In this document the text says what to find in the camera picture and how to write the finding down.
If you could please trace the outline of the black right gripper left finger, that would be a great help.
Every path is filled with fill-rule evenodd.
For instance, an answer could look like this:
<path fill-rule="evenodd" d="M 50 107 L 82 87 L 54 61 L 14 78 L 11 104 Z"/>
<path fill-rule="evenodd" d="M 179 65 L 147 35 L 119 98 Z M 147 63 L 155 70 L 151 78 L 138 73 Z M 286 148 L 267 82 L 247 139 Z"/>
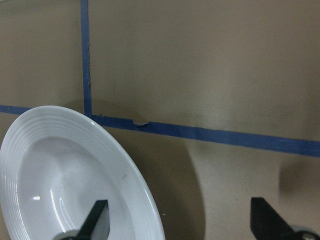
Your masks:
<path fill-rule="evenodd" d="M 97 200 L 76 235 L 77 240 L 107 240 L 110 234 L 108 200 Z"/>

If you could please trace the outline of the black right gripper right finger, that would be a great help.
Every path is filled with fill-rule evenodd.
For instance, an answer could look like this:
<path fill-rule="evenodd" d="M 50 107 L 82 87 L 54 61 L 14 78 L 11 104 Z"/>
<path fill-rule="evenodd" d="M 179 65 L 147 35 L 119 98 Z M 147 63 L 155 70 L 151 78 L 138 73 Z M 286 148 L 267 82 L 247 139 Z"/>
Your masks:
<path fill-rule="evenodd" d="M 298 235 L 263 197 L 250 201 L 250 229 L 256 240 L 297 240 Z"/>

